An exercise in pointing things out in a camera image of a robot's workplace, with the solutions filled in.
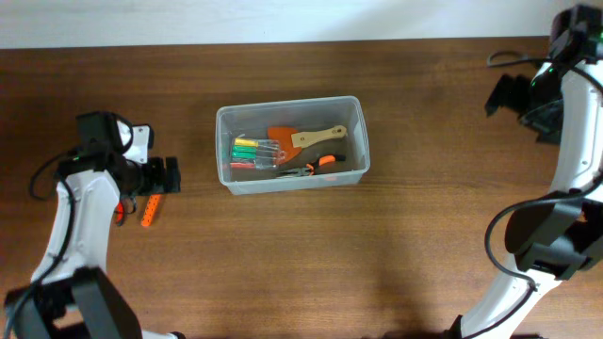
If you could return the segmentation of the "screwdriver set clear case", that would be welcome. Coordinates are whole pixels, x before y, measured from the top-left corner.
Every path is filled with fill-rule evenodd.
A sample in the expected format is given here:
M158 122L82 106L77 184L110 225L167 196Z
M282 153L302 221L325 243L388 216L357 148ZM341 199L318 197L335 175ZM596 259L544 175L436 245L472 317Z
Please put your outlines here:
M233 169L274 170L286 158L286 152L274 139L236 137L232 142L230 166Z

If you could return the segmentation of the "orange scraper wooden handle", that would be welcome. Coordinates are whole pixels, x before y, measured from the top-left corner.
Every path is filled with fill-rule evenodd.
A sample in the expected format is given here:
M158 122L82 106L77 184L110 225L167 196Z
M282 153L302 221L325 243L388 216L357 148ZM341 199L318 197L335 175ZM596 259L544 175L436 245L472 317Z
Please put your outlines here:
M279 142L281 150L285 156L277 161L278 165L283 165L296 157L303 149L322 141L342 138L347 134L347 128L343 125L315 131L300 132L293 127L275 126L268 128L268 137Z

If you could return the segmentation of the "orange black needle-nose pliers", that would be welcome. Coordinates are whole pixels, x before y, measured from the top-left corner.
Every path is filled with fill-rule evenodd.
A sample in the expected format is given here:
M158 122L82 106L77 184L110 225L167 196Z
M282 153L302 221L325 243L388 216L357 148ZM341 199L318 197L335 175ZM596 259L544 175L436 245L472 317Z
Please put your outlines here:
M277 173L276 178L283 179L290 177L313 176L316 172L316 169L336 162L344 162L346 159L347 157L343 154L327 154L318 158L314 162L307 163L304 167L280 171Z

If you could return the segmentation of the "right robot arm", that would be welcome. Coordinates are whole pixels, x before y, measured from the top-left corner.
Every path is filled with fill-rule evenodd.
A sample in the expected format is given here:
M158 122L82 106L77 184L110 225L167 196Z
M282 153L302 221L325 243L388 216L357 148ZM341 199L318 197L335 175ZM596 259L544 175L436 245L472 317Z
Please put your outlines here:
M502 75L484 109L509 108L538 141L559 146L557 168L545 196L488 224L484 248L499 273L446 338L515 338L539 300L602 259L602 10L575 5L557 14L543 58L506 55L508 66L537 72Z

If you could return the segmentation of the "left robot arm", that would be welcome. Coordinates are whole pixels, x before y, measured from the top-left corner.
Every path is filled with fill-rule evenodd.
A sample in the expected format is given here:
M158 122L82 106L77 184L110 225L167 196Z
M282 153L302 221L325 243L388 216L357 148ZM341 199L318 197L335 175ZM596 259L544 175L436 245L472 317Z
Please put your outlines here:
M80 141L54 157L57 212L29 285L8 292L7 338L154 338L106 275L110 227L125 199L177 193L174 157L151 157L154 131L106 111L76 119Z

